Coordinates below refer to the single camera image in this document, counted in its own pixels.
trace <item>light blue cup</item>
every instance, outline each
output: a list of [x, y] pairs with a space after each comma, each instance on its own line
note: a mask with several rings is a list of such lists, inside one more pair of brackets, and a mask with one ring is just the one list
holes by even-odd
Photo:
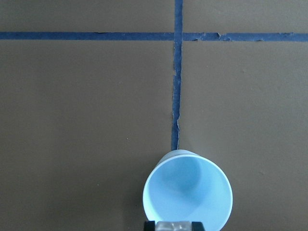
[[232, 210], [232, 190], [213, 162], [186, 150], [166, 154], [143, 190], [149, 220], [200, 221], [206, 231], [219, 231]]

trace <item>gray-brown surface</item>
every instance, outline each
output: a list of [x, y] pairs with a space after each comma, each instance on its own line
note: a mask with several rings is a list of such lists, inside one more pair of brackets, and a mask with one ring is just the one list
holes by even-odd
[[306, 0], [184, 0], [184, 32], [307, 33]]
[[180, 148], [229, 178], [223, 230], [308, 229], [307, 52], [307, 43], [184, 43]]
[[1, 0], [0, 31], [172, 32], [173, 0]]
[[0, 230], [142, 230], [170, 151], [172, 49], [0, 41]]

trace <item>blue painter's tape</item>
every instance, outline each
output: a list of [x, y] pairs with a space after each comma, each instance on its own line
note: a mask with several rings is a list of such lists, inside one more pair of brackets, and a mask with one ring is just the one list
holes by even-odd
[[183, 33], [184, 41], [264, 41], [308, 42], [308, 34], [298, 33]]
[[181, 94], [181, 70], [182, 70], [182, 41], [183, 41], [183, 0], [175, 0], [174, 22], [174, 70], [173, 77], [173, 123], [171, 134], [171, 150], [179, 147], [179, 118], [180, 118], [180, 94]]
[[172, 41], [174, 33], [0, 32], [0, 39]]

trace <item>torn tape edge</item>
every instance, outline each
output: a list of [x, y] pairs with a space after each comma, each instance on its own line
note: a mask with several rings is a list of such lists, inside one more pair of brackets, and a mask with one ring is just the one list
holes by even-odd
[[226, 33], [218, 32], [183, 33], [184, 41], [292, 41], [308, 42], [308, 34], [305, 33]]
[[182, 42], [183, 42], [183, 0], [175, 0], [174, 20], [174, 71], [173, 76], [173, 103], [172, 103], [172, 133], [171, 150], [179, 148], [180, 138], [180, 94], [181, 94], [181, 65], [182, 65]]

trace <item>plastic cup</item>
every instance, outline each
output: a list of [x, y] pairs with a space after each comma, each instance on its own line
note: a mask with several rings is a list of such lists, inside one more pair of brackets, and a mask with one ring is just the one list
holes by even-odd
[[232, 210], [232, 190], [213, 162], [186, 150], [166, 154], [149, 175], [143, 207], [149, 220], [200, 221], [219, 231]]

